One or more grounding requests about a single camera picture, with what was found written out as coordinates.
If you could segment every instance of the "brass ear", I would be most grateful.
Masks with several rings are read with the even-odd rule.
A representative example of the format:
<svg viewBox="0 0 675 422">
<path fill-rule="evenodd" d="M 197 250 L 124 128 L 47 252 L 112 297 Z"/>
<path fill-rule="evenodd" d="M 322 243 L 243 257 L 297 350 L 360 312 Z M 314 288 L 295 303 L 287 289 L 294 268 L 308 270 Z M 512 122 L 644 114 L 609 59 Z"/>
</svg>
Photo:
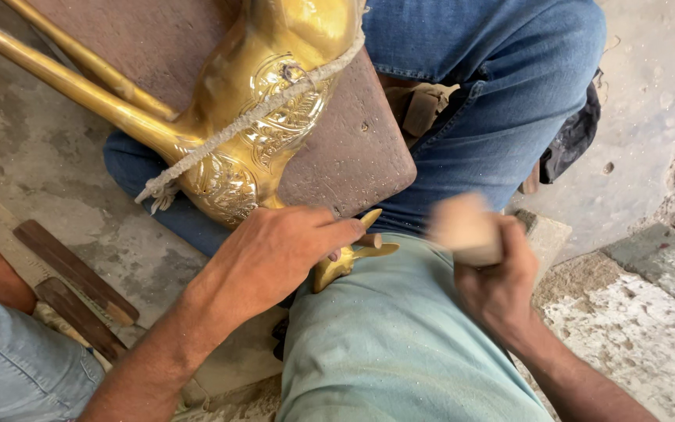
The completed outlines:
<svg viewBox="0 0 675 422">
<path fill-rule="evenodd" d="M 372 224 L 377 220 L 377 218 L 380 217 L 380 214 L 382 213 L 382 210 L 377 208 L 377 209 L 372 209 L 368 213 L 366 213 L 363 217 L 361 217 L 361 223 L 363 223 L 364 227 L 367 229 L 371 227 Z"/>
<path fill-rule="evenodd" d="M 384 243 L 381 248 L 361 248 L 353 252 L 353 259 L 360 257 L 379 257 L 395 253 L 400 248 L 398 243 Z"/>
<path fill-rule="evenodd" d="M 88 47 L 82 45 L 70 34 L 66 33 L 49 18 L 42 15 L 35 7 L 26 0 L 2 0 L 25 20 L 33 24 L 66 54 L 74 64 L 85 73 L 93 73 L 106 85 L 109 91 L 127 103 L 134 105 L 140 110 L 158 116 L 168 122 L 174 120 L 179 114 L 171 106 L 157 100 L 148 92 L 139 88 L 134 82 L 121 74 L 116 68 L 93 53 Z"/>
<path fill-rule="evenodd" d="M 162 146 L 182 135 L 164 120 L 128 104 L 72 72 L 50 57 L 0 30 L 0 54 L 89 110 L 112 122 L 132 138 Z"/>
</svg>

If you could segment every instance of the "black bag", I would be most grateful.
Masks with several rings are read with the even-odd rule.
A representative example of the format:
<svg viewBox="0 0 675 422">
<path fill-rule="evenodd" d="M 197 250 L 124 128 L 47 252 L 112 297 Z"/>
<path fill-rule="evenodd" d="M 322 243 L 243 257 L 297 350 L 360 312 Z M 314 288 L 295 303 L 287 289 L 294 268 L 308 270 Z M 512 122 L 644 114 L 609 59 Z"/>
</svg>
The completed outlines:
<svg viewBox="0 0 675 422">
<path fill-rule="evenodd" d="M 599 74 L 603 75 L 601 69 L 595 72 L 596 76 Z M 593 143 L 600 119 L 601 103 L 598 101 L 595 84 L 591 82 L 587 87 L 585 107 L 569 116 L 541 156 L 541 183 L 545 185 L 554 183 L 554 180 L 583 155 L 587 147 Z"/>
</svg>

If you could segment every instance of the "brass animal figure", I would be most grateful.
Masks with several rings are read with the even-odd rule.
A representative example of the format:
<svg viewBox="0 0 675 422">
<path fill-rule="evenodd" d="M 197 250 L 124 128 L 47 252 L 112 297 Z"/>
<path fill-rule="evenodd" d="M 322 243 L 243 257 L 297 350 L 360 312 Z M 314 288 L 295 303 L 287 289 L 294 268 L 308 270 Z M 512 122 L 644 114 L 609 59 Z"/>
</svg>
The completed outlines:
<svg viewBox="0 0 675 422">
<path fill-rule="evenodd" d="M 235 118 L 330 63 L 361 24 L 356 0 L 244 0 L 239 19 L 202 66 L 186 110 L 143 91 L 26 0 L 2 0 L 51 38 L 104 88 L 0 31 L 0 53 L 109 120 L 174 165 Z M 314 83 L 221 143 L 177 179 L 206 215 L 231 229 L 258 207 L 285 206 L 277 187 L 286 162 L 329 101 L 339 75 Z"/>
</svg>

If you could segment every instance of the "rope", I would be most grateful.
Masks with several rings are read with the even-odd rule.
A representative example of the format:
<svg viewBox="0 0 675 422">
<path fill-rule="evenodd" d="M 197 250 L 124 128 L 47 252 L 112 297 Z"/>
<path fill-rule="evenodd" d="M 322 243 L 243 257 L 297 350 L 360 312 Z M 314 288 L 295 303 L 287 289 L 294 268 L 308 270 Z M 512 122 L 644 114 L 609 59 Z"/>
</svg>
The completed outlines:
<svg viewBox="0 0 675 422">
<path fill-rule="evenodd" d="M 269 98 L 266 98 L 265 101 L 259 103 L 255 108 L 240 115 L 234 119 L 230 125 L 226 126 L 217 134 L 213 135 L 212 138 L 208 139 L 199 148 L 186 155 L 170 168 L 163 170 L 163 172 L 161 172 L 158 177 L 149 179 L 145 183 L 145 189 L 143 189 L 137 198 L 134 199 L 134 202 L 140 204 L 148 197 L 153 196 L 156 199 L 155 203 L 152 205 L 152 214 L 155 214 L 155 211 L 158 209 L 161 211 L 168 209 L 168 207 L 173 202 L 176 192 L 179 191 L 179 188 L 174 183 L 174 180 L 177 177 L 181 176 L 184 171 L 189 170 L 198 162 L 200 162 L 201 159 L 212 152 L 216 147 L 218 147 L 218 145 L 229 140 L 230 138 L 233 138 L 234 135 L 248 128 L 255 121 L 264 118 L 269 113 L 275 111 L 277 108 L 282 107 L 290 99 L 304 94 L 306 91 L 316 86 L 318 82 L 323 81 L 328 77 L 331 77 L 333 74 L 342 71 L 349 63 L 351 63 L 355 55 L 361 50 L 362 46 L 364 45 L 365 38 L 366 37 L 364 36 L 364 32 L 361 30 L 361 25 L 359 23 L 359 31 L 355 36 L 355 40 L 345 53 L 332 62 L 325 64 L 324 66 L 320 66 L 311 72 L 305 72 L 305 77 L 302 77 L 296 82 L 291 81 L 290 68 L 284 69 L 287 80 L 292 83 L 291 86 L 276 93 L 275 95 L 270 96 Z M 292 66 L 302 70 L 298 65 Z"/>
</svg>

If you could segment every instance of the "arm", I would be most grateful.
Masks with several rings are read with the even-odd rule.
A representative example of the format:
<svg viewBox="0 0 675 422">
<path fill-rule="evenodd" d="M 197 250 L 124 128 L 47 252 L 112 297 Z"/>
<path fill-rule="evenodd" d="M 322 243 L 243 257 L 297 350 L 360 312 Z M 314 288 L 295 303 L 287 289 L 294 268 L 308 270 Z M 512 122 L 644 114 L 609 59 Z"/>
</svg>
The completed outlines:
<svg viewBox="0 0 675 422">
<path fill-rule="evenodd" d="M 255 209 L 174 306 L 113 369 L 80 422 L 168 421 L 179 391 L 222 341 L 285 299 L 318 261 L 364 233 L 326 208 Z"/>
<path fill-rule="evenodd" d="M 486 270 L 455 267 L 465 311 L 523 361 L 564 421 L 652 421 L 640 403 L 577 358 L 530 306 L 538 260 L 515 217 L 500 218 L 504 261 Z"/>
</svg>

